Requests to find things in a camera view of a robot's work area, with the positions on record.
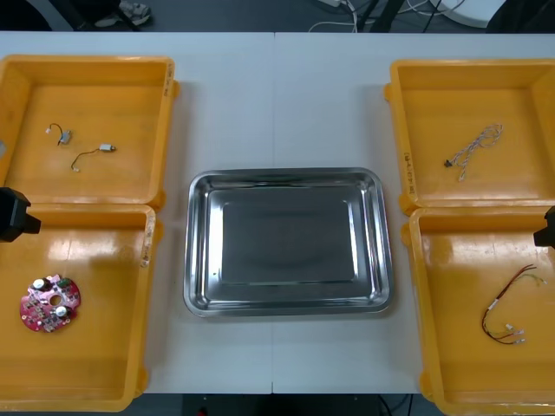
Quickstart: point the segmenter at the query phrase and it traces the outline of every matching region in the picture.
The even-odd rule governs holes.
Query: red wire
[[[514,283],[515,280],[517,280],[519,278],[520,275],[522,275],[524,272],[528,271],[528,270],[533,270],[533,269],[537,269],[536,266],[534,266],[533,264],[527,264],[526,266],[524,266],[522,269],[520,269],[519,271],[517,271],[515,273],[515,275],[513,276],[513,278],[509,281],[509,283],[506,284],[505,288],[503,288],[503,290],[500,291],[500,293],[495,296],[495,299],[493,300],[493,302],[498,302],[501,297],[503,297],[503,295],[508,291],[508,289],[511,287],[511,285]],[[489,336],[492,340],[498,342],[499,344],[505,344],[505,345],[511,345],[514,344],[515,341],[512,342],[504,342],[504,341],[500,341],[503,338],[507,338],[509,336],[512,336],[514,334],[508,334],[508,335],[503,335],[501,337],[495,337],[492,335],[491,332],[489,332],[489,330],[487,329],[486,326],[486,318],[487,318],[487,314],[489,313],[490,309],[486,309],[486,312],[484,312],[484,315],[482,316],[482,330],[484,331],[484,333]]]

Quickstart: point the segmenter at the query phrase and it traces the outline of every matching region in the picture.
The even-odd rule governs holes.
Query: white table
[[[165,236],[153,281],[148,392],[410,393],[418,388],[421,353],[382,98],[389,65],[399,58],[554,57],[555,36],[0,32],[0,56],[14,53],[175,60],[182,95],[160,214]],[[380,315],[192,315],[182,300],[190,180],[210,169],[293,166],[362,166],[382,179],[393,304]]]

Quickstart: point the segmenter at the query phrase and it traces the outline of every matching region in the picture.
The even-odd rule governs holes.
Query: shoe
[[[150,7],[148,7],[146,4],[141,4],[141,3],[131,3],[128,1],[122,1],[120,3],[120,9],[137,26],[146,22],[151,15]],[[121,21],[120,17],[115,13],[112,13],[111,15],[106,16],[103,19],[96,22],[95,26],[97,28],[107,28],[108,26],[114,26],[116,23],[120,21]]]

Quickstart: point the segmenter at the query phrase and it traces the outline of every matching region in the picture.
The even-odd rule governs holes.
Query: stainless steel tray
[[[191,183],[184,297],[195,315],[378,312],[392,293],[371,171],[216,171]]]

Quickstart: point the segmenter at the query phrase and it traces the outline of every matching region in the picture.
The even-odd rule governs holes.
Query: round circuit board
[[[25,326],[33,331],[54,332],[77,316],[81,304],[79,288],[60,275],[36,279],[21,298],[19,315]]]

